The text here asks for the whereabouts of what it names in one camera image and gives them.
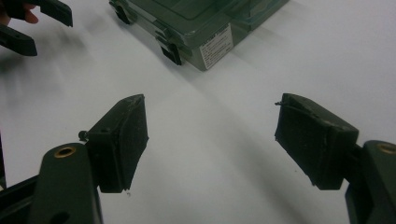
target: sticker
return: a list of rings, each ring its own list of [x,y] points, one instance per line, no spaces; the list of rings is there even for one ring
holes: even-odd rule
[[[232,48],[233,34],[231,33],[230,23],[228,23],[225,27],[210,36],[199,48],[206,69],[209,69],[213,64],[218,62]]]

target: brass insert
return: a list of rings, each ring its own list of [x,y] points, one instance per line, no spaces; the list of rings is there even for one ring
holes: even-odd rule
[[[75,147],[63,147],[58,149],[58,151],[55,152],[55,158],[65,158],[68,156],[71,156],[73,153],[76,152]]]
[[[393,144],[381,143],[377,145],[379,150],[387,154],[396,154],[396,146]]]

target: fingertip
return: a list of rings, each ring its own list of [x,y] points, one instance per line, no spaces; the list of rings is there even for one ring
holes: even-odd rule
[[[38,18],[31,11],[26,11],[25,20],[29,23],[36,24],[38,23]]]

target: green plastic box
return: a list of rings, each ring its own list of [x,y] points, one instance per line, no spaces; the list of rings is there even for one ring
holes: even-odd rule
[[[153,35],[176,64],[205,71],[289,0],[110,0],[119,18]]]

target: white table surface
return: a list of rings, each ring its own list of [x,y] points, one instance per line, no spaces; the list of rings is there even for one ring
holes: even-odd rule
[[[77,142],[118,100],[144,93],[148,147],[131,196],[101,194],[105,223],[348,223],[344,194],[311,186],[275,141],[283,92],[358,128],[358,144],[395,140],[396,2],[291,0],[207,72],[176,66],[106,0],[65,0],[73,28],[42,14],[38,56],[0,49],[7,182]]]

